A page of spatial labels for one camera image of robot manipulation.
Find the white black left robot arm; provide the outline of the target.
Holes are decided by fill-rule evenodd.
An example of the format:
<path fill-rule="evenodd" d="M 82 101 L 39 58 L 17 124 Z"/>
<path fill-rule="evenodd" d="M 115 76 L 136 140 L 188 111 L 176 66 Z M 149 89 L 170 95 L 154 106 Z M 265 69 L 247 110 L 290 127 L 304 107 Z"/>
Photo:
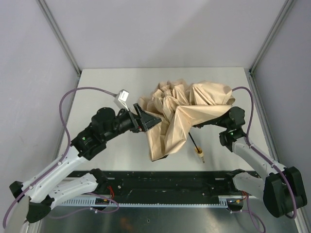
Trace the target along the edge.
<path fill-rule="evenodd" d="M 109 107 L 99 109 L 90 124 L 71 140 L 69 150 L 62 157 L 31 180 L 23 183 L 15 181 L 10 185 L 15 198 L 29 199 L 25 218 L 29 223 L 43 219 L 56 206 L 76 196 L 105 191 L 107 177 L 99 168 L 68 183 L 61 184 L 61 181 L 79 165 L 106 149 L 108 141 L 127 131 L 147 132 L 161 122 L 159 117 L 145 112 L 137 103 L 134 109 L 134 114 L 125 109 L 118 113 Z"/>

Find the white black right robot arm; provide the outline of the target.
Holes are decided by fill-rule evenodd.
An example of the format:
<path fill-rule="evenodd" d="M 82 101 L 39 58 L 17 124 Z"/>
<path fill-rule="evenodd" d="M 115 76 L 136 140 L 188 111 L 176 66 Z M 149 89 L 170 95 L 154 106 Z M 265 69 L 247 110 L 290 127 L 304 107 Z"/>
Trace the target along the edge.
<path fill-rule="evenodd" d="M 242 126 L 245 111 L 232 107 L 224 115 L 197 124 L 197 128 L 215 125 L 225 128 L 219 134 L 222 146 L 244 159 L 259 175 L 237 169 L 227 174 L 232 191 L 239 190 L 263 201 L 266 209 L 274 217 L 287 215 L 307 205 L 307 196 L 300 171 L 296 167 L 287 168 L 263 154 L 247 139 Z"/>

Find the beige folding umbrella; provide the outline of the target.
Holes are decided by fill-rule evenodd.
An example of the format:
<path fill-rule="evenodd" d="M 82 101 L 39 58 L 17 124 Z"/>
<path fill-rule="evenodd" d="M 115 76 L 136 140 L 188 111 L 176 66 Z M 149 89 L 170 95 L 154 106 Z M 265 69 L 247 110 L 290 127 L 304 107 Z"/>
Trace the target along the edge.
<path fill-rule="evenodd" d="M 160 82 L 150 96 L 138 100 L 144 111 L 161 119 L 146 133 L 150 160 L 177 153 L 191 127 L 222 116 L 234 102 L 232 88 L 225 84 Z"/>

